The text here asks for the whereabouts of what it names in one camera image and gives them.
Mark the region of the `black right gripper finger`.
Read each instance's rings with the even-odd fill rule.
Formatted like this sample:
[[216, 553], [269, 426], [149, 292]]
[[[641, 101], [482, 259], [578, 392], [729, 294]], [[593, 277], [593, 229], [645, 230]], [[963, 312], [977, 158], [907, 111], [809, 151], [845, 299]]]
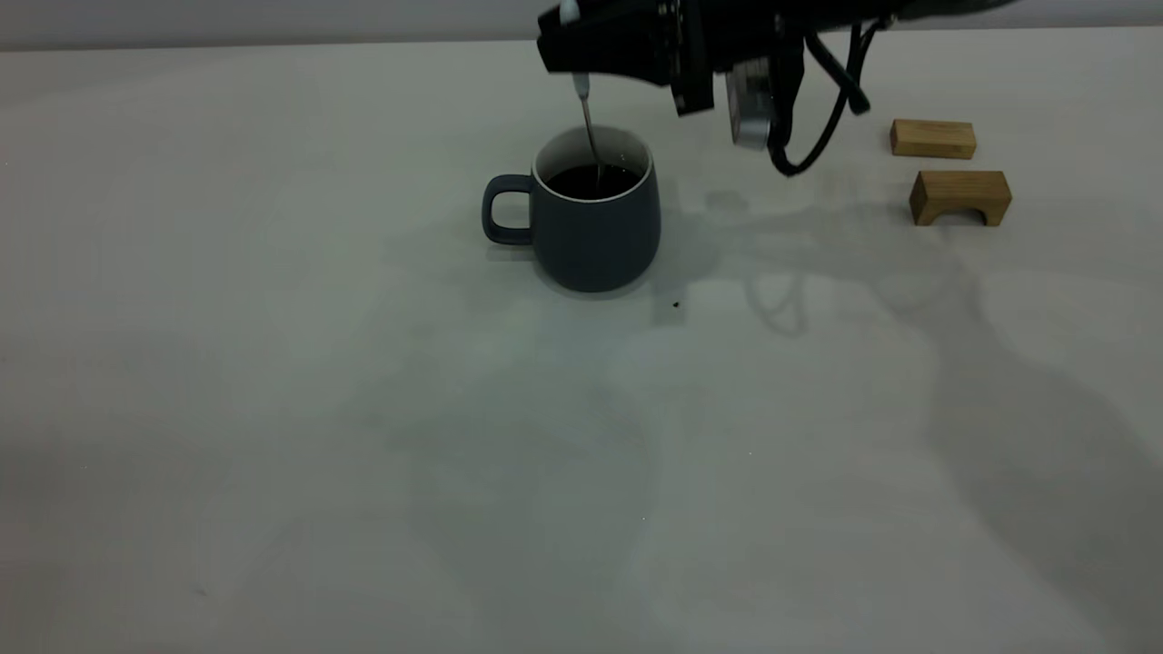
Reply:
[[552, 74], [614, 74], [658, 87], [672, 84], [673, 16], [591, 16], [562, 24], [537, 17], [537, 50]]
[[582, 1], [582, 24], [661, 28], [678, 21], [677, 1]]

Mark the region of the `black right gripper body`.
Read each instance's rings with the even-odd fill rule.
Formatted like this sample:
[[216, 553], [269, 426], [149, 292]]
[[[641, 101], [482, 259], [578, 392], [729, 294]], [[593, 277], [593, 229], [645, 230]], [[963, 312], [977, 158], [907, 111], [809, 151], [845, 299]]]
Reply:
[[711, 109], [711, 76], [768, 59], [776, 115], [789, 115], [802, 80], [809, 1], [673, 1], [672, 95], [678, 115]]

